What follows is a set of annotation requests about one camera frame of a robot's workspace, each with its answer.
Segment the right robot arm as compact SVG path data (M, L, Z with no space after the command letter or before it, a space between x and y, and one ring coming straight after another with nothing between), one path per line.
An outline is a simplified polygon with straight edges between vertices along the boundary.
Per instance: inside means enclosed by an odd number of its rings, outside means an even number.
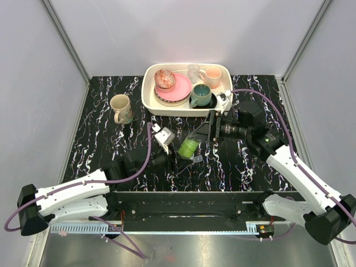
M277 216L305 227L318 243L328 245L347 228L355 215L355 197L342 195L318 177L294 153L277 131L268 129L264 113L255 102L238 108L237 120L229 120L211 110L206 120L188 138L217 142L223 138L243 140L250 152L265 161L303 197L304 203L266 192L254 200L253 215L258 220Z

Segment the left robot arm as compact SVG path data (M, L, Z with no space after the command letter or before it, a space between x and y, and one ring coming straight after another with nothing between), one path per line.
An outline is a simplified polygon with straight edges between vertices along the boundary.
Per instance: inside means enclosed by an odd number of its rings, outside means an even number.
M179 164L192 161L193 155L183 149L159 148L148 154L133 149L82 178L40 189L26 185L17 201L20 233L31 236L55 223L95 216L115 220L120 214L115 191L148 170L176 174Z

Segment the clear weekly pill organizer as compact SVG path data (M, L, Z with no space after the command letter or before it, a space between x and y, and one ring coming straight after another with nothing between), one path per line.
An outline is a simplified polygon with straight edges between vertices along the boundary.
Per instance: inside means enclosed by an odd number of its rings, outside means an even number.
M198 155L198 156L192 156L192 157L190 158L190 160L191 160L194 164L196 164L196 163L202 162L202 161L203 161L203 158L202 158L201 155Z

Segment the green pill bottle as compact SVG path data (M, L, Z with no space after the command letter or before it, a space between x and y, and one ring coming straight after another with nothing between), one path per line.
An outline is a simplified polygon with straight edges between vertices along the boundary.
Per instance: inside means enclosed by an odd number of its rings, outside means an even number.
M198 146L199 146L198 141L186 138L181 144L178 153L181 157L185 159L190 159L194 155Z

